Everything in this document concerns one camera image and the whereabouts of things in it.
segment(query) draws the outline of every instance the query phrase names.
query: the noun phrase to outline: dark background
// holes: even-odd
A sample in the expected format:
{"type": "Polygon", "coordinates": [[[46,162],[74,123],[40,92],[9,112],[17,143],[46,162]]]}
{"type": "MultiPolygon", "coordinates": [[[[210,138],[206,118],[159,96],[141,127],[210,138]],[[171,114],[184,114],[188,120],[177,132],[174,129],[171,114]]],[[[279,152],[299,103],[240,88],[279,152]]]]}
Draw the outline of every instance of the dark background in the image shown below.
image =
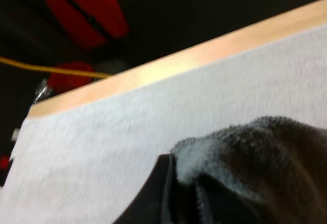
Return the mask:
{"type": "MultiPolygon", "coordinates": [[[[70,42],[43,0],[0,0],[0,56],[41,65],[121,59],[133,67],[316,0],[118,1],[131,29],[124,40],[130,47],[113,54],[108,45],[85,52],[70,42]]],[[[11,134],[46,76],[1,65],[0,153],[10,151],[11,134]]]]}

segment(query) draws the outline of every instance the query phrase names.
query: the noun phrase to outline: white fabric surface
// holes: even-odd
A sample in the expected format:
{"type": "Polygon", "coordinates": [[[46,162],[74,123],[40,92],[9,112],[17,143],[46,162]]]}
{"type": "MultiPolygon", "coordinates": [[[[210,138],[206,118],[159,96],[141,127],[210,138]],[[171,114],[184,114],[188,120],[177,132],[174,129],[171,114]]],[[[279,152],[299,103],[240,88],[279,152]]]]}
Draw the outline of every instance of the white fabric surface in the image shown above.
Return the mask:
{"type": "Polygon", "coordinates": [[[179,140],[258,116],[327,127],[327,26],[63,113],[26,119],[3,223],[110,223],[179,140]]]}

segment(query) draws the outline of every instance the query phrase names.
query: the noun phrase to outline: wooden strip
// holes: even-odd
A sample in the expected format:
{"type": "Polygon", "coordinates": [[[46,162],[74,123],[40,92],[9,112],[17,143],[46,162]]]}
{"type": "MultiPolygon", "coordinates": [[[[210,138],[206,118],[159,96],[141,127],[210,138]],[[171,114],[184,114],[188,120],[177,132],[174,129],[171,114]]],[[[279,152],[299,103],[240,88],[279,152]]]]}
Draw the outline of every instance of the wooden strip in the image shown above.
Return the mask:
{"type": "Polygon", "coordinates": [[[323,23],[327,23],[327,0],[305,5],[40,102],[31,107],[28,117],[54,114],[92,103],[259,47],[323,23]]]}

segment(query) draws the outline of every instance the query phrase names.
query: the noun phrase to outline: yellow cord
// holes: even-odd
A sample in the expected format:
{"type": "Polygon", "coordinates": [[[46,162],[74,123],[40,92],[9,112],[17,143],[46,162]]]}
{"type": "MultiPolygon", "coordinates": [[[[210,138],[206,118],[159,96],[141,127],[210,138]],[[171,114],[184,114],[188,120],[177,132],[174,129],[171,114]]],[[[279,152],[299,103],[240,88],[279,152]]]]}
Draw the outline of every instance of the yellow cord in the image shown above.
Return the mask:
{"type": "Polygon", "coordinates": [[[52,72],[52,73],[61,73],[61,74],[69,74],[69,75],[85,76],[85,77],[99,77],[99,78],[106,78],[111,76],[110,74],[100,73],[100,72],[76,71],[76,70],[67,70],[67,69],[55,68],[55,67],[25,64],[1,56],[0,56],[0,63],[12,65],[17,68],[22,68],[26,70],[37,71],[37,72],[52,72]]]}

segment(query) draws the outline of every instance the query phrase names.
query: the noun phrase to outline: fuzzy fabric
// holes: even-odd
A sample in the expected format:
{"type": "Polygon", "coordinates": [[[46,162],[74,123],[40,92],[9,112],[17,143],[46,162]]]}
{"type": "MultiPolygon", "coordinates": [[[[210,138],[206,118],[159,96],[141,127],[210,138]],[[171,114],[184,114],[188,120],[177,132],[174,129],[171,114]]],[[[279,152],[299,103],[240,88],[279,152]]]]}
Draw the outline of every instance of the fuzzy fabric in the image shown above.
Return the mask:
{"type": "Polygon", "coordinates": [[[210,175],[276,223],[327,223],[327,131],[262,117],[177,143],[177,179],[210,175]]]}

